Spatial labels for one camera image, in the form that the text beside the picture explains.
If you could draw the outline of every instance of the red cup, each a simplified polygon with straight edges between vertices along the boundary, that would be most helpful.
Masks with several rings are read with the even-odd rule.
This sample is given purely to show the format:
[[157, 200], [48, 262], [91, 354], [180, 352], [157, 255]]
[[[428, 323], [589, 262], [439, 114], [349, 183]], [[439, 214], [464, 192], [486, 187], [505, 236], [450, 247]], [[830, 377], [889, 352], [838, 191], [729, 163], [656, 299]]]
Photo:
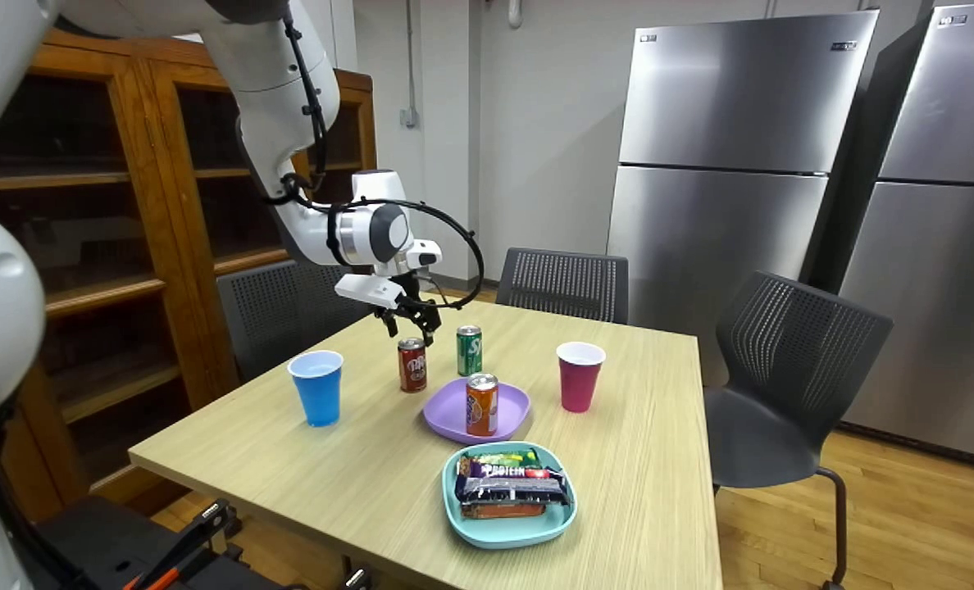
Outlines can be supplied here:
[[604, 370], [608, 352], [587, 340], [565, 340], [557, 348], [561, 406], [566, 412], [587, 412], [592, 400], [597, 374]]

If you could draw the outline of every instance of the wall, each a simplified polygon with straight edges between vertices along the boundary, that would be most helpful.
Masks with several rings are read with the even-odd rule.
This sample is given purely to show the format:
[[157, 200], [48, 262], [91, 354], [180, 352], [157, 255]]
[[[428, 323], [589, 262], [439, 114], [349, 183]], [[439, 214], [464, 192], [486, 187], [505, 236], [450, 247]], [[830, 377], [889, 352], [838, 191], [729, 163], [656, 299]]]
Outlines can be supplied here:
[[[635, 27], [857, 11], [859, 0], [411, 0], [423, 128], [411, 100], [404, 0], [354, 0], [362, 70], [376, 91], [382, 168], [480, 229], [487, 280], [509, 247], [604, 251], [628, 39]], [[882, 11], [877, 47], [894, 39], [921, 0]], [[441, 267], [464, 280], [464, 255]]]

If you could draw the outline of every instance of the stainless steel refrigerator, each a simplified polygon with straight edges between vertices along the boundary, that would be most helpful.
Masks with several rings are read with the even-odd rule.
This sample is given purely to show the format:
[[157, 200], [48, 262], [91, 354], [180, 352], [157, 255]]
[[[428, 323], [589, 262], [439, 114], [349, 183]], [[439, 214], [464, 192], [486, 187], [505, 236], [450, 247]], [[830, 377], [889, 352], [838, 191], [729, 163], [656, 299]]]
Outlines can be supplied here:
[[877, 11], [635, 28], [610, 251], [628, 322], [703, 338], [755, 273], [799, 275]]
[[974, 456], [974, 6], [930, 11], [870, 90], [877, 180], [838, 292], [894, 329], [846, 419]]

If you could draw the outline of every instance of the purple plate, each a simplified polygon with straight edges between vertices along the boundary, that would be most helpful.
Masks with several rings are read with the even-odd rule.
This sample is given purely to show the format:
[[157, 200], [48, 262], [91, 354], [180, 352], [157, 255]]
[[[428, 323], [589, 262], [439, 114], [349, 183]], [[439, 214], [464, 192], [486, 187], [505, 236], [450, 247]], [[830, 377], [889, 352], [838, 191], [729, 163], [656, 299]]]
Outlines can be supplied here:
[[423, 423], [447, 440], [455, 442], [492, 442], [492, 440], [510, 440], [523, 417], [528, 417], [528, 398], [509, 385], [499, 385], [499, 406], [496, 406], [496, 435], [472, 435], [464, 432], [464, 390], [463, 379], [447, 385], [435, 390], [426, 406], [419, 411]]

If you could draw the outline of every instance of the gray chair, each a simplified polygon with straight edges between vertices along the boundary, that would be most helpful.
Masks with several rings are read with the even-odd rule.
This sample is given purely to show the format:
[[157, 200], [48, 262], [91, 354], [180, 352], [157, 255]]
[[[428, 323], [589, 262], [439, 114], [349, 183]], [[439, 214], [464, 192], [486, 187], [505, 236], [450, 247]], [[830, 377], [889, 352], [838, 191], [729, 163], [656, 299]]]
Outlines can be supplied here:
[[824, 474], [835, 485], [835, 590], [846, 574], [846, 482], [820, 447], [865, 379], [889, 319], [779, 275], [752, 275], [717, 319], [726, 390], [708, 392], [714, 488], [762, 488]]
[[243, 379], [367, 314], [364, 306], [335, 296], [339, 280], [342, 268], [312, 262], [276, 262], [216, 280]]
[[509, 248], [496, 303], [627, 323], [627, 258]]

